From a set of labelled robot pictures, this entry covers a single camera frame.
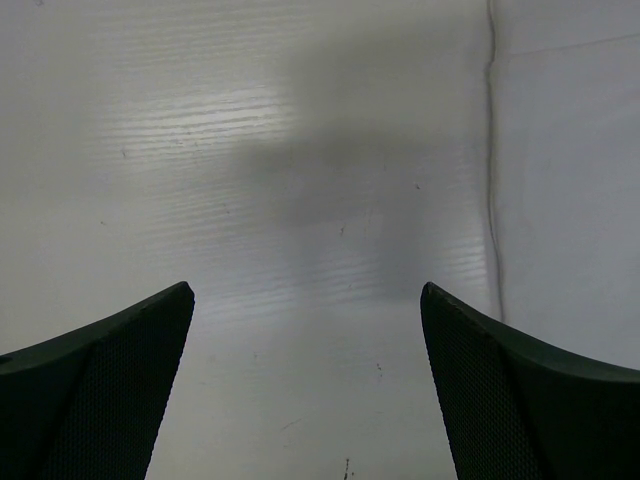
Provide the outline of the white skirt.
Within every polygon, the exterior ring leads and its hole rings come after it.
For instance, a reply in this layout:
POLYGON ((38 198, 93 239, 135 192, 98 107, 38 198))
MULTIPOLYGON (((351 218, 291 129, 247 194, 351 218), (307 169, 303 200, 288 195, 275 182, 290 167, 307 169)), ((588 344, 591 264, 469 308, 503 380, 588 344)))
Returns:
POLYGON ((639 5, 495 1, 492 166, 513 326, 639 365, 639 5))

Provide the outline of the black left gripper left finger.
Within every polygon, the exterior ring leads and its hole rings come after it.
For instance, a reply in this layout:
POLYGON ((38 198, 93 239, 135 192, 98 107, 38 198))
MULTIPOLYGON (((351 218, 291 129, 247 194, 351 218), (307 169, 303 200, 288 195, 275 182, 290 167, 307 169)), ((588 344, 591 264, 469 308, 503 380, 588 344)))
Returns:
POLYGON ((2 478, 145 478, 194 306, 179 282, 2 355, 2 478))

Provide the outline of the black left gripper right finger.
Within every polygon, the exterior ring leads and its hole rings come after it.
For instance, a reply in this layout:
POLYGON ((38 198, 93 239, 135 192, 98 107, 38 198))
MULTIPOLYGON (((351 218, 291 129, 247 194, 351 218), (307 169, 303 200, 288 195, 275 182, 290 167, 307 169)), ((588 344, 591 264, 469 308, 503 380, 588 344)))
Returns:
POLYGON ((638 478, 638 371, 538 340, 434 283, 420 311, 457 478, 638 478))

